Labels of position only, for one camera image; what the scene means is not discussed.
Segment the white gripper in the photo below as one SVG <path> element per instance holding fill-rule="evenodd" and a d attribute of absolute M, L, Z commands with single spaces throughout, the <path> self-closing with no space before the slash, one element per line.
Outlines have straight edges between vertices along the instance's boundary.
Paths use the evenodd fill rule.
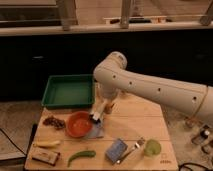
<path fill-rule="evenodd" d="M 101 100 L 99 107 L 103 107 L 105 113 L 105 108 L 108 104 L 114 103 L 114 100 L 118 96 L 118 90 L 113 87 L 108 87 L 103 84 L 98 84 L 98 95 Z"/>

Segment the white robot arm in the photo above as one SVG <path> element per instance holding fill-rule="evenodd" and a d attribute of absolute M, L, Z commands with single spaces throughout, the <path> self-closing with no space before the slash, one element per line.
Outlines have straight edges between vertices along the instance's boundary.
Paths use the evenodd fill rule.
<path fill-rule="evenodd" d="M 212 86 L 137 74 L 127 71 L 126 66 L 126 57 L 114 51 L 95 67 L 93 75 L 105 98 L 122 90 L 195 116 L 213 127 Z"/>

